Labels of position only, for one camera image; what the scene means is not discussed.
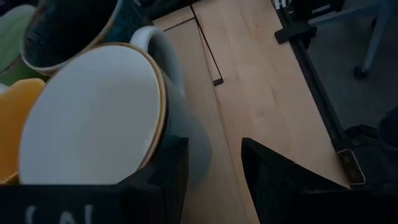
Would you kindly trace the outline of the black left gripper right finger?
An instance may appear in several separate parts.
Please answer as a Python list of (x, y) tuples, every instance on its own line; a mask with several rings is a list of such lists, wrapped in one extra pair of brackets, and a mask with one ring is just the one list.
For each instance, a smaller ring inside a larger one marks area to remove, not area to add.
[(287, 223), (294, 198), (303, 191), (344, 189), (251, 138), (241, 141), (241, 160), (261, 223)]

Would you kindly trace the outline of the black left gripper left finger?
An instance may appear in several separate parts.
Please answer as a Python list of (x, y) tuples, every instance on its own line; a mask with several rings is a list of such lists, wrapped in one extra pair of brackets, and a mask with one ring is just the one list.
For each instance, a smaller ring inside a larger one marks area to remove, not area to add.
[(119, 182), (124, 223), (180, 223), (188, 182), (188, 143), (188, 138), (177, 138)]

